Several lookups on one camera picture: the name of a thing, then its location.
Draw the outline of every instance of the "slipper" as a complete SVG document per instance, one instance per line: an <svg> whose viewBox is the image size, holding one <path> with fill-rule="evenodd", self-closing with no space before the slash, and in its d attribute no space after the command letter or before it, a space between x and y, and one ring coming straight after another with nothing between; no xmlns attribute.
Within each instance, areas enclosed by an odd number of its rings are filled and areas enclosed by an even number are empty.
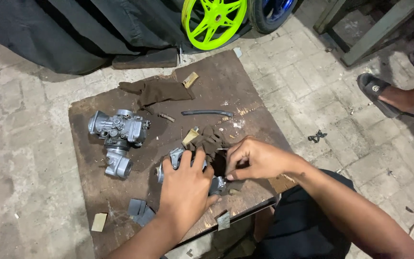
<svg viewBox="0 0 414 259"><path fill-rule="evenodd" d="M370 73L363 73L357 77L357 85L363 94L388 118L395 118L402 112L394 106L378 100L378 96L391 84L376 78Z"/></svg>

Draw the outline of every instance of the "silver carburetor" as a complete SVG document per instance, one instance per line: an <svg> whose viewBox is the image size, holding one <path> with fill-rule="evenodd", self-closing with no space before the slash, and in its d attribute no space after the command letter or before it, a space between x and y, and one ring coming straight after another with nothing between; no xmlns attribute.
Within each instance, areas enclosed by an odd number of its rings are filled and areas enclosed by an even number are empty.
<svg viewBox="0 0 414 259"><path fill-rule="evenodd" d="M183 151L185 151L183 147L178 147L169 152L170 162L172 163L172 168L174 168L175 170L180 167L180 159L181 159L181 155L183 154ZM207 162L204 160L204 166L202 167L202 169L204 170L206 167L207 167ZM162 170L162 163L159 165L158 168L156 168L156 173L157 173L157 182L162 183L164 181L164 171ZM210 185L210 189L208 191L209 195L220 194L225 189L226 189L226 183L224 182L223 177L213 176L212 184Z"/></svg>
<svg viewBox="0 0 414 259"><path fill-rule="evenodd" d="M105 140L109 164L106 174L124 179L129 176L133 162L126 158L126 154L132 146L143 144L150 126L149 120L128 110L118 110L112 117L97 111L90 118L89 133Z"/></svg>

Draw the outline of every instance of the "person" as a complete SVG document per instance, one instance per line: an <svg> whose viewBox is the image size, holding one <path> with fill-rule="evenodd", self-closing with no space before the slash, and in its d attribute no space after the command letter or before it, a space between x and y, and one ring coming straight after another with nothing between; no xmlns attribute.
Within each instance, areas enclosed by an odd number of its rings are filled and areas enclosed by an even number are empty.
<svg viewBox="0 0 414 259"><path fill-rule="evenodd" d="M156 216L108 259L160 258L219 201L218 195L208 196L213 168L202 172L204 157L198 149L191 166L191 152L185 151L176 171L164 159ZM341 175L319 170L302 157L252 136L230 148L226 161L226 177L231 181L285 174L299 184L282 193L267 233L247 258L344 258L353 242L375 259L414 259L413 239Z"/></svg>
<svg viewBox="0 0 414 259"><path fill-rule="evenodd" d="M408 58L414 66L414 52ZM388 118L395 118L402 112L409 112L414 108L414 88L403 90L394 87L370 73L359 75L357 84Z"/></svg>

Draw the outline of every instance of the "tire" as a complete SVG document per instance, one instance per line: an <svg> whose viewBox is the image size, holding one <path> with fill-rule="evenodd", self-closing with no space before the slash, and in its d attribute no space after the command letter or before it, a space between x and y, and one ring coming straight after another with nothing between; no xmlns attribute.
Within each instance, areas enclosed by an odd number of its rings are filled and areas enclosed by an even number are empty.
<svg viewBox="0 0 414 259"><path fill-rule="evenodd" d="M248 18L250 19L252 26L259 33L269 34L278 29L284 23L284 21L287 20L288 16L292 13L293 8L295 8L295 5L299 0L293 0L288 9L282 11L282 14L279 16L279 18L275 20L270 20L265 17L263 11L263 1L264 0L247 1Z"/></svg>

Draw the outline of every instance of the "green rim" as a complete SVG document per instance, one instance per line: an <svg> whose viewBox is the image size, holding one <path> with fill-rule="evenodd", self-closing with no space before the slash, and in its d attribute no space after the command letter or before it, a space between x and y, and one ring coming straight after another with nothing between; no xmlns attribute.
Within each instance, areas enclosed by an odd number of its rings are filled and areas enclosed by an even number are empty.
<svg viewBox="0 0 414 259"><path fill-rule="evenodd" d="M191 19L199 2L204 16L195 26ZM198 49L211 50L225 44L237 32L247 11L247 0L225 3L225 0L185 0L182 25L190 42Z"/></svg>

